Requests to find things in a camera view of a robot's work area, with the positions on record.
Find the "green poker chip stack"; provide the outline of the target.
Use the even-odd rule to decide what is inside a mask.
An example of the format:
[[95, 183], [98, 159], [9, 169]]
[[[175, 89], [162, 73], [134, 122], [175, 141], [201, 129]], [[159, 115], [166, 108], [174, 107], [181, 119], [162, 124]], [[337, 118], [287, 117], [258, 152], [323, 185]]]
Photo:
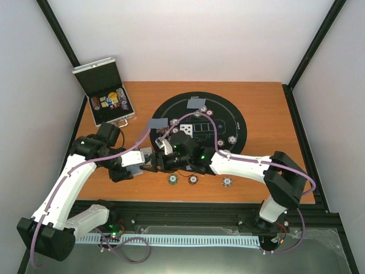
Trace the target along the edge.
[[178, 183], [179, 179], [178, 176], [176, 174], [170, 174], [168, 176], [168, 183], [170, 185], [176, 185]]

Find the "red triangular all-in button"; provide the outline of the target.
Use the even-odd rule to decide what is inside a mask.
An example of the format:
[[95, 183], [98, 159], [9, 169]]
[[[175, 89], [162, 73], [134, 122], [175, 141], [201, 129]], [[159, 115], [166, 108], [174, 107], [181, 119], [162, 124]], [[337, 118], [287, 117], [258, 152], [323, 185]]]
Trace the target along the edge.
[[167, 128], [162, 128], [158, 130], [157, 133], [160, 134], [160, 136], [164, 136], [165, 134], [169, 135]]

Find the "brown poker chip stack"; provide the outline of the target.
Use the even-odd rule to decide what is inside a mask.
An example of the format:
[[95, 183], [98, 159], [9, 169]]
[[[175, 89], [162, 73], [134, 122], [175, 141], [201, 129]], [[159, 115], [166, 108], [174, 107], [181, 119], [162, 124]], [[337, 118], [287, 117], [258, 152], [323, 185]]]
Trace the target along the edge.
[[197, 184], [198, 182], [198, 177], [196, 175], [191, 175], [189, 178], [188, 178], [188, 182], [189, 184], [191, 185], [195, 185]]

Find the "blue poker chip stack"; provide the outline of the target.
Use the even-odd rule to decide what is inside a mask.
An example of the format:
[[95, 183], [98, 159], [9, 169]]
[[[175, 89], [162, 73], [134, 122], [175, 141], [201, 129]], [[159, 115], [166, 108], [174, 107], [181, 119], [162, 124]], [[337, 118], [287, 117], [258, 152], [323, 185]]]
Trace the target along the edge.
[[228, 178], [228, 177], [225, 177], [222, 180], [222, 185], [224, 187], [230, 187], [232, 185], [232, 183], [233, 183], [233, 180], [231, 178]]

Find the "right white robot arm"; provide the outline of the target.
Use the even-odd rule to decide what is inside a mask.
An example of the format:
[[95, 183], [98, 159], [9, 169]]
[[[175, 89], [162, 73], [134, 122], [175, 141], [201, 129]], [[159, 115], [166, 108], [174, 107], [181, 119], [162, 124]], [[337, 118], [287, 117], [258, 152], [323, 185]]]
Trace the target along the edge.
[[197, 174], [238, 176], [264, 184], [269, 197], [253, 219], [254, 226], [261, 230], [270, 229], [287, 210], [299, 208], [305, 185], [310, 180], [280, 151], [262, 157], [232, 154], [217, 146], [201, 146], [181, 131], [168, 139], [158, 138], [156, 145], [158, 150], [147, 156], [144, 170], [173, 173], [189, 167]]

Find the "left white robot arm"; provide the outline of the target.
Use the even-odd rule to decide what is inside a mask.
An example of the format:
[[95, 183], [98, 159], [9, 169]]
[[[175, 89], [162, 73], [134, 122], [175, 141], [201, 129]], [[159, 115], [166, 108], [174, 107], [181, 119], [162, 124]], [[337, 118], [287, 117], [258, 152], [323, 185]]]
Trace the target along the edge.
[[111, 230], [118, 225], [116, 206], [105, 200], [97, 200], [72, 218], [68, 216], [85, 182], [98, 167], [106, 168], [115, 182], [132, 177], [122, 167], [122, 158], [114, 157], [125, 150], [115, 148], [122, 135], [119, 127], [102, 123], [97, 133], [74, 141], [66, 165], [48, 197], [31, 218], [23, 217], [17, 224], [21, 239], [32, 253], [63, 261], [75, 242], [89, 231], [98, 226]]

